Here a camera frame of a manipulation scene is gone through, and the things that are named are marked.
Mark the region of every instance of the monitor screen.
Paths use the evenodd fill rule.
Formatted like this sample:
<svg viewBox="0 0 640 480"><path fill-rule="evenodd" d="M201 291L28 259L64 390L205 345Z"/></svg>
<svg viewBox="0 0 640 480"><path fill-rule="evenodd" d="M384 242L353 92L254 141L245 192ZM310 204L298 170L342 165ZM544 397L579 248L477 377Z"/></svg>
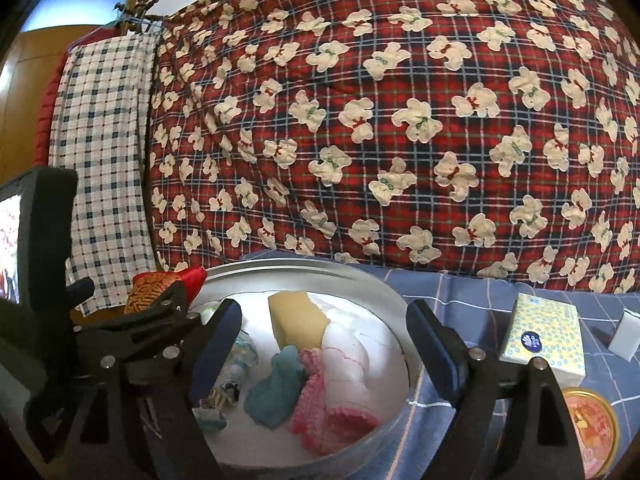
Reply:
<svg viewBox="0 0 640 480"><path fill-rule="evenodd" d="M0 298L18 303L18 227L20 195L0 202Z"/></svg>

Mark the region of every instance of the orange lid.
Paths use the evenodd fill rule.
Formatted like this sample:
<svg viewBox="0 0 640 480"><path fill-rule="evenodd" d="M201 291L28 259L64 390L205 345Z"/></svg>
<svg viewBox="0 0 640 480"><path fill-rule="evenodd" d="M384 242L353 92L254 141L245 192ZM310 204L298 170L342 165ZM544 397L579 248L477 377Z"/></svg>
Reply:
<svg viewBox="0 0 640 480"><path fill-rule="evenodd" d="M562 395L569 408L582 453L585 478L607 472L616 457L620 430L611 405L584 388L566 388Z"/></svg>

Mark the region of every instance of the tissue box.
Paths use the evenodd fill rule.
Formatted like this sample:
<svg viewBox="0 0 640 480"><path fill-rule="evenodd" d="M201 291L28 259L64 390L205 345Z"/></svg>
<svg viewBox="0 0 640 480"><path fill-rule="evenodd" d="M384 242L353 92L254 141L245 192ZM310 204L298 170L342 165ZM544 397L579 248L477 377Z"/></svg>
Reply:
<svg viewBox="0 0 640 480"><path fill-rule="evenodd" d="M500 360L526 364L546 359L561 388L579 386L584 379L580 321L575 306L518 294Z"/></svg>
<svg viewBox="0 0 640 480"><path fill-rule="evenodd" d="M618 323L616 333L609 343L609 350L631 362L638 351L638 346L640 346L640 314L626 308L622 312L622 319Z"/></svg>

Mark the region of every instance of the red fabric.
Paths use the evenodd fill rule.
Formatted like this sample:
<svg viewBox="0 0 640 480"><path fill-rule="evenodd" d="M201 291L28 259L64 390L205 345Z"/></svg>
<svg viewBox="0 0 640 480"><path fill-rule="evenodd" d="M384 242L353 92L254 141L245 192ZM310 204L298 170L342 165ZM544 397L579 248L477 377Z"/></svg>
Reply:
<svg viewBox="0 0 640 480"><path fill-rule="evenodd" d="M97 28L89 36L79 41L78 45L87 45L97 43L97 41L107 40L119 36L116 28ZM58 97L58 86L62 73L65 71L66 58L68 52L65 50L60 56L60 61L56 66L51 81L47 86L42 97L42 106L38 114L38 123L36 124L36 134L33 141L33 165L48 166L49 165L49 141L51 138L51 121L53 111L56 107L56 98Z"/></svg>
<svg viewBox="0 0 640 480"><path fill-rule="evenodd" d="M163 265L637 288L640 50L605 0L199 0L164 27Z"/></svg>
<svg viewBox="0 0 640 480"><path fill-rule="evenodd" d="M173 272L140 272L140 274L136 274L133 277L133 283L135 284L137 280L144 278L150 274L173 274ZM207 277L207 271L204 267L197 267L191 269L184 269L177 272L178 277L180 277L181 282L184 283L184 286L187 290L187 306L191 305L191 302L196 298L202 285L204 285L204 280Z"/></svg>

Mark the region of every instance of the blue checkered tablecloth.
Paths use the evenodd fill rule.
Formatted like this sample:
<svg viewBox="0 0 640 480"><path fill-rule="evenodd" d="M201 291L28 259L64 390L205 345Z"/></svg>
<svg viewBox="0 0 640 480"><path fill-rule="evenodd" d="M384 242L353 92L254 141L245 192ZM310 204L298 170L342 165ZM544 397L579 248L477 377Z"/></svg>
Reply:
<svg viewBox="0 0 640 480"><path fill-rule="evenodd" d="M291 258L295 255L262 251L245 259L277 257ZM616 412L620 425L616 462L640 429L640 351L628 363L607 350L623 309L640 312L640 293L564 292L503 280L480 280L366 265L356 267L377 276L407 301L424 299L440 321L454 328L468 346L479 346L489 351L497 351L500 347L519 293L574 304L580 317L586 366L586 377L580 386L605 397ZM350 480L419 479L438 449L453 413L449 403L438 397L428 375L421 374L418 386L404 408L404 430ZM495 449L505 418L505 402L499 400L485 449Z"/></svg>

